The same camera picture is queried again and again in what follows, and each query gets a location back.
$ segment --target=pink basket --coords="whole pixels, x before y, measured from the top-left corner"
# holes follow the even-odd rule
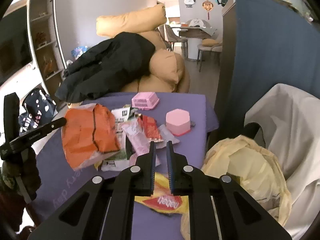
[[[141,110],[151,110],[155,108],[159,100],[154,92],[140,92],[132,98],[132,107]]]

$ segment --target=tan sofa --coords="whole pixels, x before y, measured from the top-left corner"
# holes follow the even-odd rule
[[[122,92],[188,93],[190,76],[180,54],[166,50],[155,28],[166,22],[164,5],[159,4],[137,12],[97,18],[97,35],[113,38],[121,32],[138,33],[156,47],[150,60],[150,75],[127,84]]]

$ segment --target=orange plastic package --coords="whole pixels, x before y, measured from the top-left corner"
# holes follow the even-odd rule
[[[170,193],[169,180],[157,172],[153,195],[151,197],[135,197],[134,200],[160,213],[185,214],[189,211],[188,196],[173,196]]]
[[[120,150],[115,117],[105,106],[88,104],[72,108],[65,118],[62,146],[67,162],[74,170],[93,165]]]

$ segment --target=pink container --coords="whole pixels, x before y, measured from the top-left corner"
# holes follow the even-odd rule
[[[165,117],[166,127],[174,136],[181,136],[191,131],[190,114],[182,109],[174,109]]]
[[[132,107],[141,110],[151,110],[155,108],[159,100],[154,92],[140,92],[132,98]]]

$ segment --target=clock face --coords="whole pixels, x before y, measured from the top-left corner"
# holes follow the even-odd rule
[[[186,5],[193,5],[193,4],[196,3],[196,0],[184,0],[184,3],[185,3]]]

